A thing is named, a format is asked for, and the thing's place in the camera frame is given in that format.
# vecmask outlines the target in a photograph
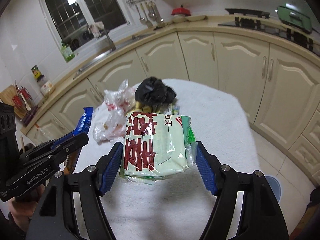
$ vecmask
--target black bag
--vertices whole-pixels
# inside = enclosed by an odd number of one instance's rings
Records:
[[[135,99],[144,105],[154,106],[161,103],[171,104],[177,94],[171,87],[162,83],[161,79],[150,77],[137,88]]]

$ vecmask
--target gas stove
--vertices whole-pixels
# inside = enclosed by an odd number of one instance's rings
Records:
[[[235,17],[234,21],[221,23],[218,24],[218,26],[239,27],[275,35],[277,37],[281,37],[288,41],[294,42],[295,44],[308,49],[309,51],[320,57],[320,49],[318,46],[317,48],[315,48],[313,40],[299,32],[294,31],[291,28],[287,28],[286,30],[280,29],[274,26],[269,26],[266,23],[261,23],[261,20],[253,20],[245,17]]]

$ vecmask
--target human hand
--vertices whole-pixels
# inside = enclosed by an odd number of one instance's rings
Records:
[[[32,217],[34,211],[36,210],[38,201],[44,192],[44,185],[41,184],[35,189],[38,193],[38,199],[36,201],[30,202],[17,202],[15,198],[9,200],[9,210],[13,217],[14,222],[23,231],[27,232],[30,224],[29,217]]]

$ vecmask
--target table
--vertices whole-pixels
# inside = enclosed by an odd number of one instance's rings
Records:
[[[210,154],[236,171],[260,169],[254,140],[244,111],[232,95],[184,80],[163,82],[177,93],[180,114],[191,116],[196,140]],[[89,131],[75,172],[95,164],[109,153],[114,142],[96,143]],[[79,194],[74,193],[79,231],[86,237]],[[235,236],[242,207],[238,199],[228,238]],[[110,226],[118,240],[199,239],[212,212],[215,197],[205,189],[196,166],[155,185],[125,183],[116,177],[111,191],[101,198]]]

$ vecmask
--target window frame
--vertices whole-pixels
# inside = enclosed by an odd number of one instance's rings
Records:
[[[44,18],[45,18],[45,21],[47,23],[47,26],[52,34],[52,38],[54,39],[57,47],[60,49],[61,48],[61,41],[62,41],[62,38],[60,37],[59,35],[59,32],[51,18],[51,14],[49,12],[49,9],[47,7],[47,4],[45,3],[45,0],[39,0],[40,2],[40,7],[41,7],[41,10],[42,10],[42,13],[44,15]],[[122,14],[126,20],[126,23],[123,24],[123,25],[120,25],[116,28],[114,28],[113,30],[110,30],[110,33],[109,33],[109,36],[110,38],[112,39],[122,39],[122,38],[125,38],[127,35],[126,33],[128,31],[130,31],[132,29],[133,26],[135,26],[135,22],[132,18],[132,15],[129,11],[129,8],[125,2],[125,0],[116,0],[116,2],[118,3],[121,11],[122,11]],[[87,4],[85,3],[84,0],[77,0],[77,3],[78,3],[78,6],[80,6],[80,9],[84,15],[84,18],[86,19],[87,21],[87,24],[90,25],[90,24],[93,24],[94,23],[94,20],[93,20],[93,17],[87,7]],[[103,49],[103,47],[106,47],[107,44],[105,46],[103,46],[103,40],[105,39],[106,37],[102,37],[100,39],[95,39],[93,38],[91,41],[88,41],[86,44],[82,45],[81,47],[79,47],[78,49],[76,49],[74,51],[74,54],[76,56],[78,55],[81,55],[81,59],[85,60],[86,58],[88,58],[90,55],[90,52],[92,51],[92,49],[94,49],[95,47],[99,47],[100,49]],[[71,65],[73,64],[75,61],[78,61],[78,60],[74,60],[72,59],[71,61],[69,61],[67,64],[68,65]]]

